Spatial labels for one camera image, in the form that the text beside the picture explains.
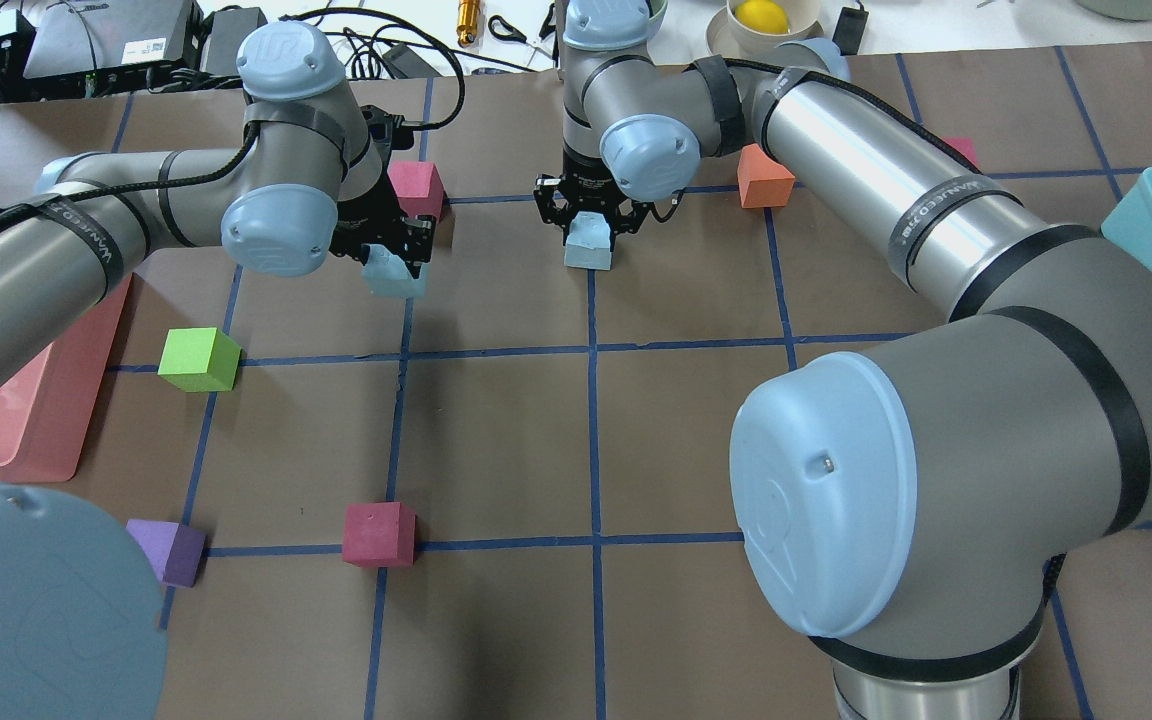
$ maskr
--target gold cylinder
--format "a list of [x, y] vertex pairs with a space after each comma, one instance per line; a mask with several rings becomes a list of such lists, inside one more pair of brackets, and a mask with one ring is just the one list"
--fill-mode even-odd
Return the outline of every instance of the gold cylinder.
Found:
[[456, 41], [461, 47], [465, 47], [479, 38], [479, 14], [482, 10], [480, 0], [461, 0], [461, 13], [456, 17]]

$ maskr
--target red block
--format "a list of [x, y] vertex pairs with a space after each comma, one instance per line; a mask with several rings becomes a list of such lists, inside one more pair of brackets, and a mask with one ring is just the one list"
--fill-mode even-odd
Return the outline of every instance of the red block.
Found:
[[980, 160], [977, 160], [977, 156], [975, 156], [975, 143], [972, 142], [972, 138], [942, 137], [941, 141], [945, 141], [946, 145], [961, 152], [965, 159], [972, 160], [972, 165], [975, 165], [975, 167], [980, 167]]
[[745, 145], [736, 165], [736, 183], [742, 209], [785, 209], [794, 191], [794, 173], [758, 145]]
[[389, 162], [389, 182], [397, 192], [397, 204], [408, 215], [444, 217], [444, 179], [438, 177], [433, 162], [394, 160]]
[[416, 561], [416, 514], [401, 502], [346, 507], [340, 556], [358, 568], [406, 568]]

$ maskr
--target green block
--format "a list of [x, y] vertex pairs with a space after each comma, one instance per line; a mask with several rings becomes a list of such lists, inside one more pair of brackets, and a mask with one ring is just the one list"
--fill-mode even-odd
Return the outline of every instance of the green block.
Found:
[[185, 392], [234, 389], [243, 348], [217, 328], [168, 331], [159, 377]]

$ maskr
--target power adapter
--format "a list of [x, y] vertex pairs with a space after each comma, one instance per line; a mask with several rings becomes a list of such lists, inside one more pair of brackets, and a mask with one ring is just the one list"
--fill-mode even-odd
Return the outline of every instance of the power adapter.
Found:
[[869, 13], [855, 8], [842, 8], [838, 14], [838, 25], [833, 28], [833, 44], [844, 55], [855, 55], [861, 50], [861, 37], [865, 35]]

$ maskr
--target purple block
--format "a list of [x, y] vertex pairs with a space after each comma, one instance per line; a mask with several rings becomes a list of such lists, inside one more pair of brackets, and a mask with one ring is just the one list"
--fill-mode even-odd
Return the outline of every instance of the purple block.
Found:
[[128, 520], [127, 532], [145, 551], [154, 576], [173, 588], [192, 588], [206, 533], [160, 520]]

